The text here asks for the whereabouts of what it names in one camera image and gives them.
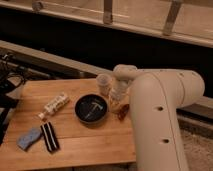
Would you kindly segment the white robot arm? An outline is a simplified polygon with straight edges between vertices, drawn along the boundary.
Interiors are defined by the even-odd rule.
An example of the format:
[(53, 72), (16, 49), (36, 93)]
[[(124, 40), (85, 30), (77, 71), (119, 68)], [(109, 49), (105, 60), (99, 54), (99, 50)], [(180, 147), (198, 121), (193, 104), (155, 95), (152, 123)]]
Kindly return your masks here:
[(110, 97), (129, 98), (138, 171), (189, 171), (176, 110), (198, 101), (205, 83), (195, 71), (113, 69)]

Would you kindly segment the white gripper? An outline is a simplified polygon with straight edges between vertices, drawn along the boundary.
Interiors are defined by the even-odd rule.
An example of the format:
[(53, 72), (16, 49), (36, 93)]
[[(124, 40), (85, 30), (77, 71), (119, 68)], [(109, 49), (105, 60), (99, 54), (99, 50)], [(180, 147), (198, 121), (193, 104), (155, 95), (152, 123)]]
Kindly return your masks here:
[[(113, 83), (113, 86), (110, 90), (110, 97), (113, 99), (109, 99), (109, 109), (115, 110), (117, 108), (117, 101), (121, 101), (124, 99), (125, 94), (127, 92), (127, 89), (129, 87), (129, 84), (126, 81), (118, 81), (116, 80)], [(120, 111), (121, 112), (128, 112), (129, 111), (129, 102), (124, 101), (120, 105)]]

